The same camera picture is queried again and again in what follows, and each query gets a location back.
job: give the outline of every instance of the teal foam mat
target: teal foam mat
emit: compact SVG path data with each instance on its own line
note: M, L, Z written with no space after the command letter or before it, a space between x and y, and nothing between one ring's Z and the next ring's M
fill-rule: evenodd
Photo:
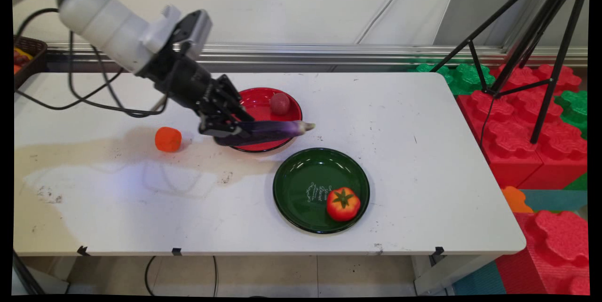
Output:
M495 261L457 281L453 285L456 295L501 295L506 293Z
M587 204L587 191L534 191L521 189L525 204L533 210L567 210L574 212Z

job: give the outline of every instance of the tripod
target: tripod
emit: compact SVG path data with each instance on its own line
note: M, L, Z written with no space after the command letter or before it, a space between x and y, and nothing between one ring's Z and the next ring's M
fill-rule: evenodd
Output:
M536 144L539 138L539 133L541 132L541 127L544 124L544 119L546 118L546 113L548 112L548 107L550 106L550 101L552 100L554 88L558 81L558 77L560 76L561 67L566 57L566 51L568 51L568 46L575 31L577 20L579 19L579 14L581 12L581 8L583 7L583 2L585 0L575 0L575 4L570 13L568 23L566 24L566 30L562 38L560 49L556 56L551 77L549 79L544 79L543 81L531 83L530 85L521 86L513 88L511 90L506 90L505 92L501 92L501 89L506 84L506 81L508 81L508 78L512 74L512 71L514 70L516 65L520 64L519 68L523 68L525 66L527 60L529 60L529 57L535 50L535 47L539 43L539 40L546 31L546 28L554 19L554 16L560 10L560 8L566 0L546 0L544 2L537 15L535 15L533 22L531 22L531 24L529 25L529 28L525 32L521 41L518 43L516 50L514 50L514 52L506 62L506 66L497 77L497 80L493 83L491 87L488 87L485 83L483 71L481 70L481 66L479 64L479 58L477 57L475 45L473 44L473 39L479 36L479 34L483 32L485 28L487 28L491 23L493 23L498 17L500 17L508 8L510 8L517 1L518 0L508 0L508 2L506 2L503 6L501 6L501 8L495 11L495 13L491 15L490 18L488 18L482 25L479 26L479 28L472 32L472 34L470 34L468 38L462 41L462 43L460 43L453 51L451 51L451 53L449 53L449 55L447 55L443 60L441 60L441 62L434 66L430 71L436 72L437 70L439 70L439 68L441 68L460 50L462 50L468 45L470 53L473 56L473 61L475 62L475 68L477 69L477 73L479 74L482 91L486 94L492 95L491 107L493 107L493 101L497 98L500 98L501 96L512 94L515 92L520 92L521 90L527 90L533 87L547 85L546 94L544 95L544 100L542 101L541 108L539 110L539 115L537 117L535 127L533 128L533 133L531 134L531 143Z

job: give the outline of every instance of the eggplant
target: eggplant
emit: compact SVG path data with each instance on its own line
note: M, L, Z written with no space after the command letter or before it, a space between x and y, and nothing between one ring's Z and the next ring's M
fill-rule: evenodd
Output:
M240 134L226 137L213 137L215 143L224 146L243 146L254 145L257 143L269 143L282 139L305 134L312 130L316 125L303 122L302 120L278 121L278 120L257 120L239 122L238 126L247 131L250 136L242 137Z

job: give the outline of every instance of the floor tile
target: floor tile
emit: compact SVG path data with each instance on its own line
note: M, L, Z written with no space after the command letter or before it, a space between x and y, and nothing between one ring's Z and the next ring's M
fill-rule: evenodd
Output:
M409 256L319 256L320 297L415 296Z
M316 297L314 256L218 256L218 297Z
M144 270L150 259L150 256L80 257L69 275L69 293L148 295ZM155 263L149 268L149 280L157 276L157 269Z
M155 267L158 274L152 278L149 274L149 285L156 296L213 296L212 256L166 256L155 262L149 271Z

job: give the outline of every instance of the basket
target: basket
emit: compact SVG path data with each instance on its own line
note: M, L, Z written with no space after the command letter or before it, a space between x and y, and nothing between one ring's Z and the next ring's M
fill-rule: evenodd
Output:
M40 40L24 38L23 36L15 44L15 35L13 35L13 45L33 56L33 59L15 74L15 90L17 90L30 76L46 70L46 51L48 50L48 45Z

